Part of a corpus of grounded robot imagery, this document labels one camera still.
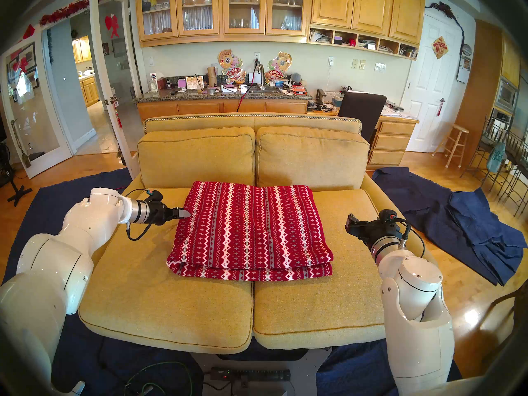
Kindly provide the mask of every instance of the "black office chair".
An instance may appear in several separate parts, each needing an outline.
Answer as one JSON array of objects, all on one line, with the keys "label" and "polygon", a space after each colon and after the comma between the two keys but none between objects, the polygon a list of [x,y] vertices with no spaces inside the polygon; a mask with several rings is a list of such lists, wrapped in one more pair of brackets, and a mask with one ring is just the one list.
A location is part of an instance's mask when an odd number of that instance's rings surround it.
[{"label": "black office chair", "polygon": [[387,97],[383,95],[347,92],[343,97],[338,116],[359,119],[361,137],[370,142],[386,100]]}]

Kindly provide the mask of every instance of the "glass cabinet door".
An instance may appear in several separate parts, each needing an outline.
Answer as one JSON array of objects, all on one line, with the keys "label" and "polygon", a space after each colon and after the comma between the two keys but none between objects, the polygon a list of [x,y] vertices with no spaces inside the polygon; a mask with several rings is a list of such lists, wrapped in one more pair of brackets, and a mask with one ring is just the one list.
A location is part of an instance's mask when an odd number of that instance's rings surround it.
[{"label": "glass cabinet door", "polygon": [[177,37],[176,0],[136,0],[139,39]]},{"label": "glass cabinet door", "polygon": [[176,0],[181,37],[219,35],[218,0]]},{"label": "glass cabinet door", "polygon": [[267,33],[273,35],[306,35],[310,0],[268,0]]},{"label": "glass cabinet door", "polygon": [[225,34],[263,34],[266,0],[223,0]]}]

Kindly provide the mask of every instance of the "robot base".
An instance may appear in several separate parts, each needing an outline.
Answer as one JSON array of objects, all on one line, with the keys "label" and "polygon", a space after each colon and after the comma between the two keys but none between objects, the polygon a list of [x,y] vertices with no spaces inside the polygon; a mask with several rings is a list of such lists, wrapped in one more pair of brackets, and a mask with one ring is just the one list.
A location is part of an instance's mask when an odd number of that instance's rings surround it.
[{"label": "robot base", "polygon": [[[242,387],[240,379],[233,382],[233,394],[237,396],[317,396],[315,374],[320,366],[331,353],[332,348],[310,349],[298,361],[277,362],[253,362],[253,361],[228,361],[220,359],[214,354],[191,353],[204,372],[204,382],[208,382],[216,388],[222,388],[228,384],[227,380],[211,380],[211,369],[213,367],[225,368],[239,371],[283,371],[291,372],[290,381],[266,381],[257,382],[249,380],[247,387]],[[229,396],[230,385],[222,391],[214,390],[204,385],[203,396]]]}]

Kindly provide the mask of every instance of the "yellow sofa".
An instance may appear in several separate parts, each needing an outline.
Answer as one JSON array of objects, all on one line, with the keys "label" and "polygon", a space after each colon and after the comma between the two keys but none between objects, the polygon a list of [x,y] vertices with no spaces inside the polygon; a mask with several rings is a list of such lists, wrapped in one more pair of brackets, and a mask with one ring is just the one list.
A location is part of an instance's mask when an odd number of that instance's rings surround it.
[{"label": "yellow sofa", "polygon": [[[157,189],[168,206],[183,206],[196,180],[306,184],[334,254],[333,275],[278,283],[180,277],[165,263],[177,221],[152,227],[137,242],[128,240],[122,224],[104,253],[94,255],[96,267],[79,309],[89,329],[138,344],[216,354],[243,351],[252,335],[269,349],[384,338],[376,265],[368,248],[344,230],[351,212],[374,220],[381,209],[398,211],[365,174],[369,145],[359,135],[361,122],[239,113],[153,118],[144,129],[141,174],[125,194]],[[143,199],[146,193],[129,197]],[[144,227],[132,224],[132,235]],[[421,254],[415,235],[408,248]],[[435,262],[428,251],[424,257]]]}]

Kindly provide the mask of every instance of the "red garland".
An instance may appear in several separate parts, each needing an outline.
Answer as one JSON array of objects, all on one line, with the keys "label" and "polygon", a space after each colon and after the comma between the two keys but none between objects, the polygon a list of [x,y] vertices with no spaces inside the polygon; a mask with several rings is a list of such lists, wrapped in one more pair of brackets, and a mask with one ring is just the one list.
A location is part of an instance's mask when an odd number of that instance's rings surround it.
[{"label": "red garland", "polygon": [[70,15],[75,14],[76,12],[87,8],[90,5],[90,0],[81,0],[77,1],[76,3],[71,3],[70,5],[67,5],[64,8],[56,10],[51,15],[43,15],[42,18],[39,21],[39,24],[41,26],[44,26],[46,24],[55,23],[57,21],[63,20],[65,18],[68,18]]}]

